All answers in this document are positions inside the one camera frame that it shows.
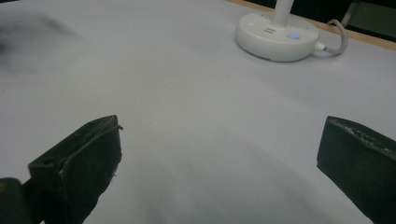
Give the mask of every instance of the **lamp base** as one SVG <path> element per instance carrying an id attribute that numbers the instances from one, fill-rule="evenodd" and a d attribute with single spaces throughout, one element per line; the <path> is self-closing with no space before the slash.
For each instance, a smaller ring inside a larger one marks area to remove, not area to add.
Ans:
<path id="1" fill-rule="evenodd" d="M 318 43 L 318 29 L 302 18 L 289 15 L 286 27 L 271 24 L 273 12 L 250 13 L 236 27 L 242 49 L 276 62 L 292 62 L 311 54 Z"/>

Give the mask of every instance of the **wire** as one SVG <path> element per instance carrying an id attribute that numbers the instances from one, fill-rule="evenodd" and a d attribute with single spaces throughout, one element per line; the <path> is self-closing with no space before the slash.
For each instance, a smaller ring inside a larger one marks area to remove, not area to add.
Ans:
<path id="1" fill-rule="evenodd" d="M 326 51 L 329 52 L 331 54 L 342 54 L 344 53 L 344 51 L 347 48 L 347 41 L 348 41 L 348 36 L 347 36 L 347 31 L 344 28 L 344 26 L 341 24 L 341 22 L 339 22 L 338 20 L 330 20 L 327 22 L 327 24 L 335 24 L 335 26 L 337 26 L 337 28 L 340 30 L 341 32 L 341 46 L 336 49 L 336 48 L 332 48 L 332 47 L 327 47 L 322 43 L 317 43 L 317 45 L 315 46 L 316 50 L 320 50 L 320 51 Z"/>

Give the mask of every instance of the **white cable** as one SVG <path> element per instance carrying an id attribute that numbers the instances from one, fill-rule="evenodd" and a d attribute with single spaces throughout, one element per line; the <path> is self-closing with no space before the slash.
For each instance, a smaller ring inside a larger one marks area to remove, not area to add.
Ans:
<path id="1" fill-rule="evenodd" d="M 342 54 L 344 53 L 344 51 L 347 48 L 347 41 L 348 41 L 348 36 L 347 36 L 347 31 L 344 28 L 344 26 L 341 24 L 341 22 L 339 22 L 338 20 L 330 20 L 329 22 L 327 22 L 327 24 L 335 24 L 337 26 L 337 28 L 340 30 L 341 32 L 341 46 L 336 49 L 336 48 L 332 48 L 332 47 L 327 47 L 324 44 L 321 43 L 317 43 L 317 45 L 315 46 L 315 50 L 319 50 L 319 51 L 326 51 L 329 52 L 331 54 Z"/>

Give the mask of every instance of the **table surface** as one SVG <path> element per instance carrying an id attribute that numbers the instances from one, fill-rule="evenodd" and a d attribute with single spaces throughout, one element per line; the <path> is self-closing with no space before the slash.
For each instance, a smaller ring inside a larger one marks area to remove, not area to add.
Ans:
<path id="1" fill-rule="evenodd" d="M 327 116 L 396 138 L 396 51 L 273 63 L 223 0 L 0 7 L 0 176 L 116 114 L 122 161 L 85 223 L 371 223 L 316 167 Z M 337 35 L 320 39 L 339 44 Z"/>

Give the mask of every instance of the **desk lamp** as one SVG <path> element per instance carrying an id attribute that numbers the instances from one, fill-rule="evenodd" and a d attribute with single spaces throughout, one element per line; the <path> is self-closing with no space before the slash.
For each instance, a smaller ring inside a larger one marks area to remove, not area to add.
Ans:
<path id="1" fill-rule="evenodd" d="M 300 60 L 314 50 L 341 54 L 347 48 L 347 32 L 337 20 L 342 44 L 338 49 L 319 43 L 318 29 L 310 22 L 290 15 L 294 0 L 277 0 L 274 12 L 250 13 L 242 17 L 236 26 L 236 41 L 240 47 L 259 57 L 276 61 Z"/>

